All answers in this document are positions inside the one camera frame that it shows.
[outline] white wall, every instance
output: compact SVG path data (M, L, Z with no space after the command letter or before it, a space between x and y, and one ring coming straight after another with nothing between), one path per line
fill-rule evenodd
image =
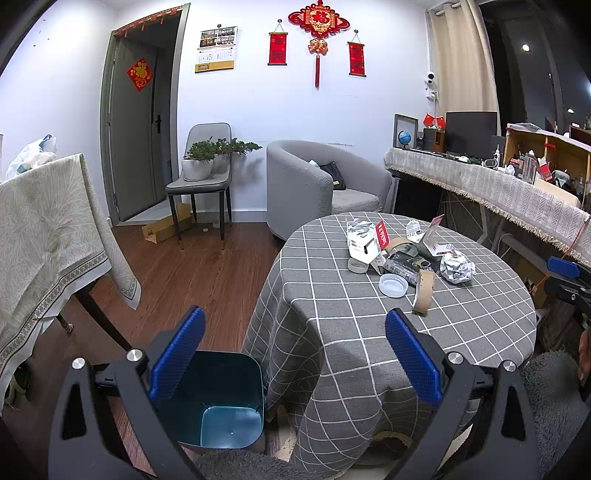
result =
M180 3L137 2L119 11L113 28ZM305 3L191 3L178 85L179 155L193 125L228 122L232 135L240 140L263 146L288 138L340 144L383 165L384 154L392 145L394 114L424 118L429 109L423 82L428 71L428 47L421 7L408 0L327 2L349 20L351 29L327 40L329 52L321 59L320 90L316 90L314 56L307 50L311 35L287 20L289 13ZM278 18L289 32L287 67L267 66L268 33ZM218 23L239 27L235 68L195 74L200 31L215 28ZM348 75L347 41L353 38L354 29L359 30L365 44L367 78ZM264 150L250 153L243 164L236 165L233 209L266 210L265 169ZM203 208L216 210L217 198L207 199L206 205L200 205ZM264 214L251 218L263 220Z
M100 165L99 101L109 33L178 0L138 1L115 12L97 0L58 0L36 23L0 77L0 173L21 148L46 133L58 156L81 152L107 213ZM394 114L422 119L429 109L424 10L408 0L339 0L333 5L351 29L328 39L314 88L311 35L287 15L302 0L197 0L191 3L178 85L178 149L198 123L228 122L232 135L263 147L287 138L337 144L383 165L392 145ZM287 67L267 66L269 35L282 18L289 32ZM233 70L195 74L201 30L239 26ZM367 78L349 73L347 41L353 29L365 43ZM264 220L265 150L235 164L232 207L237 220ZM200 210L217 210L215 194L199 196ZM255 212L253 215L240 211Z
M0 76L2 180L28 143L51 133L58 157L83 153L103 211L99 101L115 10L96 0L58 0L33 26Z

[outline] wooden floor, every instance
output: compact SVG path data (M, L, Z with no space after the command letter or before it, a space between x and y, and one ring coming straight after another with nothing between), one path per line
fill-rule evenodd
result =
M158 245L144 240L139 226L116 227L113 233L141 284L139 307L135 311L127 307L106 277L97 283L92 296L132 345L146 347L156 333L172 328L189 305L196 304L207 315L201 348L231 352L241 348L258 294L280 249L266 224L226 225L225 250L221 250L219 230L211 224L183 232L184 250L172 238ZM28 361L33 383L27 398L20 398L14 410L5 407L2 416L42 475L47 470L55 403L72 359L84 356L101 363L123 355L76 299L72 297L62 313L74 324L74 332L68 337L54 322L39 338ZM150 471L119 400L111 404L134 465Z

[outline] chinese knot ornament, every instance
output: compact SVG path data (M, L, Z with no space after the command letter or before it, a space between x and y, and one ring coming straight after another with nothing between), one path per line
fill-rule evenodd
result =
M328 44L323 39L346 30L350 27L350 23L341 18L331 7L325 6L322 0L302 8L299 12L293 12L288 18L291 23L311 32L314 37L308 49L310 53L316 53L316 88L318 88L320 86L320 54L326 55L329 50Z

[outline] wall calendar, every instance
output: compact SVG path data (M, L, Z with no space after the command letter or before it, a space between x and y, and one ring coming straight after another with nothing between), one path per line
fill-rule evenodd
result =
M197 49L195 73L234 68L237 36L238 27L203 30Z

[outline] metal screw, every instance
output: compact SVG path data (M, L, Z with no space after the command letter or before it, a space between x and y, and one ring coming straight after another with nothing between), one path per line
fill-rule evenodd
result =
M127 352L127 355L125 355L127 360L129 360L130 362L137 362L138 360L141 360L141 358L144 356L142 350L139 350L137 348L134 348L133 350L130 350L129 352Z
M461 353L452 352L447 355L447 359L454 365L459 365L464 361L464 357Z
M506 360L503 362L503 368L508 372L514 372L517 370L517 365L515 365L511 360Z
M75 358L72 361L72 368L74 370L79 370L80 368L82 368L85 365L86 365L86 360L84 360L81 356L79 356L78 358Z

